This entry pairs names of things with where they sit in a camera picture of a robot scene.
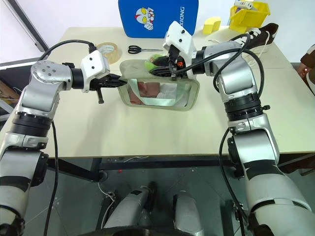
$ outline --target silver robot arm segment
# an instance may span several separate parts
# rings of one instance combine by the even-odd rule
[[[108,74],[107,59],[99,51],[87,55],[81,69],[48,60],[31,67],[30,83],[21,94],[11,130],[0,147],[0,235],[23,234],[30,187],[41,184],[47,170],[48,155],[41,150],[48,142],[59,92],[100,89],[111,80]]]
[[[172,51],[174,48],[186,49],[179,50],[186,66],[228,49],[241,48],[237,42],[227,41],[191,52],[187,49],[194,48],[194,45],[187,34],[184,28],[173,22],[165,38],[167,47],[164,45]],[[187,76],[195,78],[196,74],[203,73],[214,76],[235,54],[224,54],[196,66],[187,71]],[[242,56],[238,56],[221,72],[216,85],[232,133],[232,138],[228,139],[229,153],[244,171],[249,227],[256,236],[314,236],[315,215],[296,185],[277,167],[278,145],[263,112],[269,107],[261,106],[251,67]]]

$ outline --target tape roll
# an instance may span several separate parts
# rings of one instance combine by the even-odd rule
[[[96,48],[103,56],[107,57],[109,64],[117,62],[120,58],[118,47],[115,43],[100,43],[96,46]]]

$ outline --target black scissor handle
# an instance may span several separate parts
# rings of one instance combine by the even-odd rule
[[[130,45],[128,47],[128,53],[130,54],[137,54],[141,52],[141,48],[137,45]]]

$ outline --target beige tabletop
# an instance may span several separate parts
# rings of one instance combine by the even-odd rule
[[[218,32],[193,36],[198,50],[202,46],[229,40],[237,32],[221,27]],[[61,41],[83,39],[114,42],[121,57],[111,64],[111,73],[119,74],[119,65],[127,59],[147,59],[152,52],[127,53],[128,45],[162,49],[163,39],[128,38],[122,28],[69,28]],[[78,68],[88,53],[84,44],[72,43],[54,50],[49,60],[73,62]],[[315,152],[315,99],[291,64],[275,44],[261,55],[265,69],[262,105],[270,105],[268,114],[281,153]],[[257,65],[252,67],[259,84]],[[200,91],[193,108],[187,112],[126,106],[116,88],[103,88],[104,104],[98,104],[95,92],[61,92],[54,118],[60,157],[108,157],[135,155],[217,154],[227,118],[220,95],[212,87],[213,77],[198,75]],[[10,121],[0,133],[9,130]],[[54,156],[52,132],[45,149]]]

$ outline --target floor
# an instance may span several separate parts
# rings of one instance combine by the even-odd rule
[[[70,162],[87,169],[91,165],[90,159],[71,159]],[[302,177],[294,172],[289,176],[315,210],[315,173]],[[97,183],[62,174],[59,179],[48,235],[75,236],[95,230],[103,198]],[[244,180],[232,177],[229,180],[239,201],[246,203]],[[218,167],[108,171],[108,179],[101,183],[101,187],[105,191],[117,189],[121,196],[125,196],[133,188],[150,181],[158,185],[157,203],[151,217],[154,226],[172,227],[173,195],[186,190],[197,202],[206,235],[223,235],[221,209],[230,200],[230,195]],[[53,184],[54,172],[48,170],[45,181],[31,189],[24,235],[43,235]],[[240,235],[238,223],[233,219],[232,224],[233,232],[229,235]]]

